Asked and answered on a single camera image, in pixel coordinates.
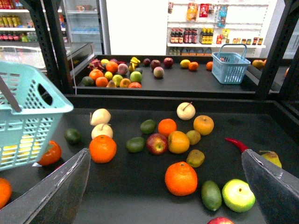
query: white wall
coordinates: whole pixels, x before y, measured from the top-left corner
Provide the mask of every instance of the white wall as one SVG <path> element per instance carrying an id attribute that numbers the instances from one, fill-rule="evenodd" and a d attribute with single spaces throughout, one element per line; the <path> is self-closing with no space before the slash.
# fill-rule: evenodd
<path id="1" fill-rule="evenodd" d="M 165 55 L 168 0 L 107 0 L 112 55 Z"/>

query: lime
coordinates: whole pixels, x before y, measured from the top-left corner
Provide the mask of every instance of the lime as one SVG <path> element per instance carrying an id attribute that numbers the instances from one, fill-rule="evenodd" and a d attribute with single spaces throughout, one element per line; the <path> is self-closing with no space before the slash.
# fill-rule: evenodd
<path id="1" fill-rule="evenodd" d="M 152 133 L 157 127 L 157 123 L 152 120 L 146 120 L 140 125 L 140 130 L 143 134 L 150 134 Z"/>
<path id="2" fill-rule="evenodd" d="M 94 80 L 89 76 L 83 77 L 82 83 L 84 86 L 94 86 Z"/>
<path id="3" fill-rule="evenodd" d="M 206 181 L 201 187 L 203 204 L 211 211 L 216 211 L 222 204 L 221 191 L 214 181 Z"/>
<path id="4" fill-rule="evenodd" d="M 69 128 L 64 133 L 65 140 L 71 145 L 77 144 L 81 141 L 81 133 L 75 128 Z"/>
<path id="5" fill-rule="evenodd" d="M 138 153 L 145 147 L 145 140 L 142 137 L 135 137 L 126 142 L 126 149 L 130 153 Z"/>

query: packaged snack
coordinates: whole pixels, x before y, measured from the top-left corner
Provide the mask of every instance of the packaged snack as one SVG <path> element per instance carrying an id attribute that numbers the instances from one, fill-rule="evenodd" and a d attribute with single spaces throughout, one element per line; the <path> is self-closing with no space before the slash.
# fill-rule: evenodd
<path id="1" fill-rule="evenodd" d="M 196 3 L 189 3 L 188 4 L 188 10 L 187 10 L 187 16 L 186 19 L 188 21 L 195 21 L 196 16 L 198 12 L 198 4 Z"/>
<path id="2" fill-rule="evenodd" d="M 221 5 L 218 22 L 217 22 L 218 27 L 225 27 L 227 14 L 228 14 L 228 5 Z"/>
<path id="3" fill-rule="evenodd" d="M 199 17 L 207 17 L 209 13 L 209 4 L 201 4 L 199 10 Z"/>

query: red chili pepper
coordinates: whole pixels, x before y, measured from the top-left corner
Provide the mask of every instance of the red chili pepper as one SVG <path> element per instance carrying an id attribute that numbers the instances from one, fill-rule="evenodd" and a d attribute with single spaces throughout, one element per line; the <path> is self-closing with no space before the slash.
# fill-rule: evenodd
<path id="1" fill-rule="evenodd" d="M 245 152 L 245 150 L 248 149 L 248 147 L 246 145 L 244 145 L 241 141 L 239 141 L 237 139 L 225 138 L 225 140 L 229 141 L 229 142 L 233 143 L 235 146 L 237 146 L 239 148 L 239 150 L 241 151 L 241 153 Z"/>

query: black tray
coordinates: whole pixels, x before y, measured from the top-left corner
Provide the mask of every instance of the black tray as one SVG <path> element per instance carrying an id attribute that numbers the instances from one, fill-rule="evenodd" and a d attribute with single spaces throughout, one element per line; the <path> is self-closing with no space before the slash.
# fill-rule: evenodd
<path id="1" fill-rule="evenodd" d="M 165 153 L 150 155 L 147 149 L 130 154 L 125 143 L 132 137 L 142 135 L 140 124 L 146 119 L 157 122 L 172 118 L 178 130 L 192 129 L 192 120 L 177 117 L 176 108 L 186 101 L 184 98 L 149 97 L 99 97 L 68 96 L 75 110 L 63 116 L 53 139 L 63 149 L 61 161 L 47 168 L 26 165 L 1 172 L 13 186 L 11 201 L 25 193 L 63 161 L 71 158 L 91 141 L 92 126 L 89 113 L 98 108 L 107 108 L 111 114 L 114 140 L 117 143 L 115 158 L 107 164 L 91 162 L 89 179 L 75 224 L 79 223 L 207 223 L 217 216 L 225 216 L 238 224 L 264 224 L 257 204 L 244 213 L 235 213 L 224 204 L 216 212 L 204 208 L 200 188 L 204 181 L 214 180 L 220 188 L 233 178 L 245 179 L 239 150 L 225 137 L 243 141 L 254 151 L 277 152 L 283 169 L 299 177 L 299 121 L 284 107 L 274 101 L 189 99 L 197 109 L 197 115 L 206 114 L 213 118 L 215 128 L 200 142 L 181 155 Z M 67 128 L 74 127 L 82 135 L 78 145 L 68 145 L 63 138 Z M 185 161 L 191 149 L 199 149 L 206 160 L 196 172 L 198 190 L 189 196 L 177 197 L 168 192 L 164 174 L 168 166 Z"/>

